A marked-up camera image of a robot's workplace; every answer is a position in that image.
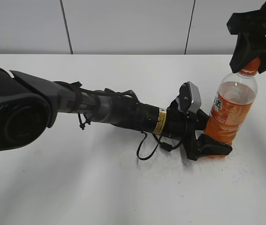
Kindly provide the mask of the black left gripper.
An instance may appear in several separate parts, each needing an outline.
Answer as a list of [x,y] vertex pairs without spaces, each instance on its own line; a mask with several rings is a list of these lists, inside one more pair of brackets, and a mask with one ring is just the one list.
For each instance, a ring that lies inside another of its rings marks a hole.
[[196,131],[204,131],[210,116],[202,109],[196,113],[180,112],[177,108],[168,107],[167,130],[171,132],[171,139],[179,142],[175,146],[168,146],[167,151],[184,147],[187,159],[197,161],[199,158],[209,156],[227,156],[233,148],[225,143],[212,139],[206,134],[196,138]]

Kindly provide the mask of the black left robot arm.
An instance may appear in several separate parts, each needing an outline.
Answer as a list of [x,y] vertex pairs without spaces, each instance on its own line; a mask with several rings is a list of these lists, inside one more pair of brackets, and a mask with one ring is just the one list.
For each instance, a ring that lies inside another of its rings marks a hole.
[[196,136],[209,120],[200,107],[199,90],[191,82],[185,82],[179,95],[163,109],[141,103],[132,90],[91,91],[83,89],[80,82],[52,82],[0,68],[0,151],[32,143],[53,126],[58,113],[74,113],[81,129],[97,122],[152,134],[166,151],[175,147],[161,138],[177,140],[190,160],[227,156],[232,151],[230,145],[205,134]]

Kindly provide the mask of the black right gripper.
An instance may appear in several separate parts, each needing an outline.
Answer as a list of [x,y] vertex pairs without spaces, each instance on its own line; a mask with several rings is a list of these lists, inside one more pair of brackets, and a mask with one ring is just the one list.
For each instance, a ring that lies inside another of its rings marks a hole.
[[233,73],[245,68],[256,57],[260,58],[258,72],[266,71],[266,1],[260,9],[233,13],[227,22],[231,35],[238,35],[230,61]]

